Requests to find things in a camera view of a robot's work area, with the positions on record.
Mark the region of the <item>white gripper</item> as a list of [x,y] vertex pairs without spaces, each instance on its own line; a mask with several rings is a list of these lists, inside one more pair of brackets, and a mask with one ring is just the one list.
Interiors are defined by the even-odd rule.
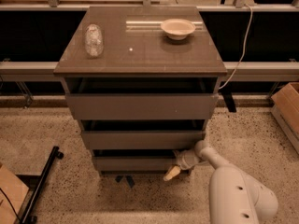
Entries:
[[201,161],[195,154],[194,149],[182,151],[173,150],[173,153],[176,157],[176,165],[169,168],[164,175],[164,181],[170,181],[179,175],[181,170],[190,170]]

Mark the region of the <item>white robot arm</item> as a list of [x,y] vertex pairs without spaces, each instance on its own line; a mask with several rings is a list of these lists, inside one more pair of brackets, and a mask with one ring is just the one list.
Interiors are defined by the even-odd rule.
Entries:
[[278,212],[276,194],[263,183],[232,164],[207,141],[198,141],[192,149],[175,152],[175,162],[164,175],[169,181],[181,171],[201,162],[214,172],[209,180],[210,224],[260,224]]

